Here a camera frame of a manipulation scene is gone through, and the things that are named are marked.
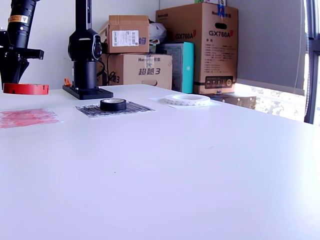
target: tape roll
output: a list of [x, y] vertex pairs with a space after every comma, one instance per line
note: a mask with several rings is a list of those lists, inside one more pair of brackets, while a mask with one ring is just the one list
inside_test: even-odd
[[205, 106], [208, 105], [210, 101], [210, 97], [196, 94], [174, 94], [164, 97], [166, 104], [177, 106]]
[[5, 94], [48, 95], [49, 85], [4, 83], [3, 92]]
[[127, 109], [127, 101], [119, 98], [110, 98], [100, 101], [100, 110], [104, 112], [118, 112]]

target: black electrical tape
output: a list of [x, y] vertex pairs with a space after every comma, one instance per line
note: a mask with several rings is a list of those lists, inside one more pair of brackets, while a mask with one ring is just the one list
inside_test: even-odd
[[127, 109], [127, 101], [124, 99], [111, 98], [100, 101], [100, 110], [104, 112], [118, 112]]

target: orange label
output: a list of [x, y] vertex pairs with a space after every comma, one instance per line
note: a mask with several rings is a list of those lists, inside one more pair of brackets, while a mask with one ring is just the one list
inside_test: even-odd
[[23, 23], [27, 24], [28, 23], [28, 16], [23, 16], [23, 15], [14, 15], [9, 18], [9, 23]]

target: teal box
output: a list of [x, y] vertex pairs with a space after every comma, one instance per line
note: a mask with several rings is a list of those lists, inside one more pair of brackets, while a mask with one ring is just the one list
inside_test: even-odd
[[194, 44], [191, 42], [159, 44], [156, 46], [156, 52], [172, 56], [172, 90], [192, 94], [194, 90]]

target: cardboard box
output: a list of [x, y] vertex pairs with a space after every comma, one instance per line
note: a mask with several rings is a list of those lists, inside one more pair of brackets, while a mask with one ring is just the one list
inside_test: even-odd
[[257, 105], [257, 96], [246, 94], [246, 93], [225, 93], [225, 94], [215, 94], [209, 95], [212, 100], [223, 102], [226, 104], [232, 104], [247, 109], [256, 109]]
[[167, 29], [169, 41], [191, 42], [195, 47], [196, 94], [234, 92], [238, 63], [238, 10], [195, 3], [156, 11], [156, 22]]
[[107, 32], [109, 53], [149, 53], [149, 18], [111, 15]]
[[[97, 78], [98, 86], [107, 85], [107, 64], [109, 75], [113, 77], [110, 85], [148, 84], [163, 89], [172, 88], [172, 56], [163, 54], [103, 54], [104, 73]], [[103, 69], [97, 63], [97, 73]]]
[[[219, 4], [219, 0], [194, 0], [195, 4], [198, 3], [210, 3], [210, 4]], [[227, 0], [220, 0], [220, 4], [223, 6], [227, 5]]]

